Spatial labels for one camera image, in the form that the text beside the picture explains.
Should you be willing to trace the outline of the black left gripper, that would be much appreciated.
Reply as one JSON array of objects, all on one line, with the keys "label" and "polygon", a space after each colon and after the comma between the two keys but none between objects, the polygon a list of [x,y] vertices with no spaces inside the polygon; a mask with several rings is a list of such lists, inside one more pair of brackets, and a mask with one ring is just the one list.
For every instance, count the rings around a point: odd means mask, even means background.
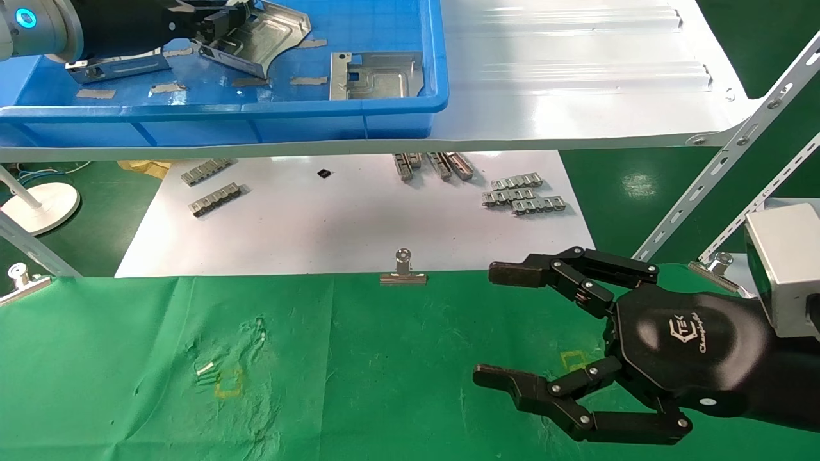
[{"label": "black left gripper", "polygon": [[[193,12],[216,11],[229,1],[70,1],[71,26],[79,27],[76,49],[67,61],[147,53],[184,38]],[[213,43],[248,20],[248,12],[213,12],[198,20],[193,40]]]}]

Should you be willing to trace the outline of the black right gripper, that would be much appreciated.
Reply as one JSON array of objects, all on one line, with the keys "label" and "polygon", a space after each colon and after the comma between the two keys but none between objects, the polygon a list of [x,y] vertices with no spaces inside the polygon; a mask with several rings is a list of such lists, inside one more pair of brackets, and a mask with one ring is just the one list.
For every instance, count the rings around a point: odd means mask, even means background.
[{"label": "black right gripper", "polygon": [[[548,418],[575,441],[676,444],[693,429],[679,407],[749,416],[755,373],[773,338],[764,309],[730,295],[638,288],[655,285],[658,276],[656,265],[583,247],[490,263],[493,285],[550,287],[597,319],[612,316],[613,351],[623,363],[606,357],[555,380],[477,364],[473,382],[506,392],[518,411]],[[616,303],[603,284],[634,290]],[[593,412],[580,405],[626,377],[652,412]]]}]

